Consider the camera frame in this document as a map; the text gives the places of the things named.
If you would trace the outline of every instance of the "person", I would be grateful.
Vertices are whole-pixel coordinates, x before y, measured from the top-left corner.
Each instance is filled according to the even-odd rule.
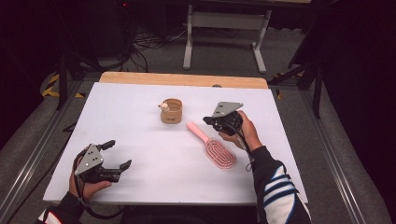
[[[274,160],[266,146],[262,144],[253,122],[248,118],[244,111],[238,111],[243,119],[241,134],[245,138],[245,143],[250,150],[251,162],[253,167],[254,189],[257,195],[257,221],[260,223],[311,223],[311,216],[308,208],[303,203],[299,191],[292,183],[287,169],[282,161]],[[237,134],[229,136],[226,133],[219,132],[219,136],[224,141],[233,142],[239,148],[246,148],[240,141]],[[92,196],[101,189],[111,186],[110,182],[99,182],[96,184],[85,184],[83,195],[85,202],[88,202]],[[138,220],[138,209],[133,210],[132,219]],[[80,223],[79,219],[84,212],[84,205],[78,199],[73,172],[70,176],[69,191],[66,193],[58,206],[50,206],[40,216],[37,224],[40,223]],[[182,223],[183,218],[177,217],[177,222]],[[205,223],[204,220],[194,217],[194,221],[189,218],[190,222],[185,223]],[[149,216],[147,222],[139,223],[168,223],[163,218],[155,219]]]

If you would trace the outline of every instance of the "floor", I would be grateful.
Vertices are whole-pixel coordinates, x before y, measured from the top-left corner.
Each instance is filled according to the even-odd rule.
[[[271,80],[276,73],[289,71],[287,65],[304,38],[298,30],[269,29],[262,45],[262,57],[267,67],[267,73],[263,75],[257,70],[249,45],[256,33],[212,29],[196,29],[194,33],[190,70],[182,68],[186,36],[181,30],[169,37],[172,41],[158,49],[140,49],[147,60],[148,71]],[[133,54],[134,61],[129,60],[123,70],[145,72],[142,55]],[[53,75],[49,74],[43,88]],[[61,110],[56,110],[57,97],[45,97],[0,151],[0,168],[4,171],[0,174],[0,198],[4,199],[0,211],[8,213],[8,216],[2,214],[1,223],[6,223],[5,217],[14,211],[12,205],[21,204],[21,209],[9,223],[33,223],[50,205],[43,202],[42,197],[50,182],[51,171],[56,167],[53,163],[62,153],[70,134],[64,129],[78,121],[92,84],[97,80],[95,73],[88,74],[81,82],[70,80],[69,92],[73,95],[75,91],[85,93],[86,97],[70,97]],[[310,108],[313,89],[297,90],[294,87],[296,80],[297,77],[293,77],[270,88],[302,176],[313,223],[391,223],[383,199],[348,141],[325,87],[320,101],[320,119],[316,119]],[[119,207],[101,204],[93,209],[110,215]],[[120,217],[100,220],[84,214],[81,221],[119,223]]]

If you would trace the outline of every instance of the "black sleeve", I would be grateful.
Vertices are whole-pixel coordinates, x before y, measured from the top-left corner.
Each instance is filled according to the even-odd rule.
[[[266,147],[252,151],[254,189],[262,223],[311,223],[311,217],[286,167]]]
[[[79,219],[84,212],[84,206],[78,201],[78,198],[72,193],[67,192],[58,206],[48,207],[35,224],[56,223],[53,218],[63,224],[81,223]]]

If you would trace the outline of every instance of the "brown container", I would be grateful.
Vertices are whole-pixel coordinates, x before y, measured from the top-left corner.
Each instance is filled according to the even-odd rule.
[[[163,103],[168,103],[169,110],[161,111],[161,121],[169,124],[176,124],[181,122],[181,115],[183,111],[183,104],[178,99],[166,99]]]

